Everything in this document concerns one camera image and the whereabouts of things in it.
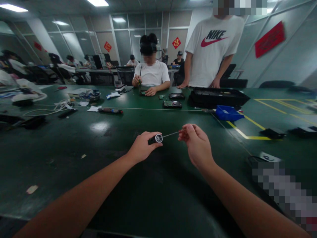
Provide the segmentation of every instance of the green workbench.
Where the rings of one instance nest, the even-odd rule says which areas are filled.
[[[21,116],[35,109],[53,109],[54,103],[69,98],[68,91],[83,86],[67,87],[58,92],[54,92],[55,85],[45,88],[42,91],[48,98],[25,108],[12,106],[8,99],[3,99],[0,111]],[[159,131],[167,135],[186,123],[195,123],[206,132],[219,166],[272,206],[275,204],[271,198],[252,180],[246,164],[250,154],[264,151],[283,159],[302,188],[316,188],[316,139],[288,134],[275,141],[259,134],[261,128],[286,131],[317,125],[316,113],[307,109],[309,100],[314,99],[311,95],[244,89],[251,97],[242,108],[248,119],[228,123],[191,108],[187,104],[190,89],[172,87],[154,97],[140,97],[138,89],[133,89],[107,100],[114,88],[84,87],[99,89],[98,105],[122,109],[124,114],[86,112],[88,107],[77,106],[79,111],[69,119],[59,119],[59,113],[49,115],[47,123],[36,130],[1,131],[0,216],[31,219],[61,194],[124,155],[142,132]],[[180,92],[186,95],[183,108],[163,109],[163,100],[158,95],[164,94],[168,99],[169,93]],[[25,191],[32,185],[39,188],[28,195]],[[88,228],[142,237],[243,237],[191,164],[186,145],[177,140],[177,135],[164,138],[163,147],[123,177]]]

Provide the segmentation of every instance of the blue plastic tray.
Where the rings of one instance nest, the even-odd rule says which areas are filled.
[[[230,106],[217,106],[216,114],[222,121],[237,121],[244,118],[244,115],[239,114]]]

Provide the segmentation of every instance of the red decoration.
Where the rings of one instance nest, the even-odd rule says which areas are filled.
[[[285,41],[285,39],[284,24],[280,21],[255,43],[255,56],[259,58],[278,44]]]
[[[112,46],[106,41],[105,45],[103,46],[108,52],[111,51]]]
[[[177,49],[181,44],[181,41],[179,40],[179,38],[177,37],[174,41],[173,41],[173,46],[175,49]]]
[[[36,41],[34,41],[34,47],[37,48],[39,51],[42,51],[42,46]]]

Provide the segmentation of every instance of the ceiling light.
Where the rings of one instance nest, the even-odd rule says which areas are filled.
[[[112,18],[116,23],[124,23],[125,20],[123,18]]]
[[[109,4],[105,0],[88,0],[95,7],[107,7]]]
[[[62,21],[52,21],[52,22],[57,24],[57,25],[69,25],[69,24],[62,22]]]
[[[11,11],[15,11],[15,12],[28,12],[28,10],[24,8],[20,8],[11,4],[2,4],[0,5],[0,7],[11,10]]]

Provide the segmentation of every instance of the hand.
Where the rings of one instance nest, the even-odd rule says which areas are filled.
[[[177,86],[177,88],[182,89],[182,88],[189,87],[188,84],[189,84],[189,80],[185,79],[181,85]]]
[[[134,160],[135,163],[139,163],[145,160],[153,150],[158,147],[163,146],[162,143],[153,143],[149,145],[148,140],[157,134],[162,134],[161,132],[143,132],[139,135],[133,145],[131,146],[129,152],[126,154],[130,159]]]
[[[134,78],[132,79],[132,85],[137,85],[137,86],[135,86],[135,87],[138,87],[138,86],[139,86],[139,80],[140,80],[141,83],[142,83],[141,76],[135,75]]]
[[[156,87],[150,87],[147,91],[145,91],[145,96],[154,96],[157,91]]]
[[[189,158],[198,170],[216,166],[211,154],[208,136],[197,125],[184,125],[183,130],[179,133],[178,140],[186,142]]]
[[[210,88],[220,88],[220,79],[215,78],[209,87]]]

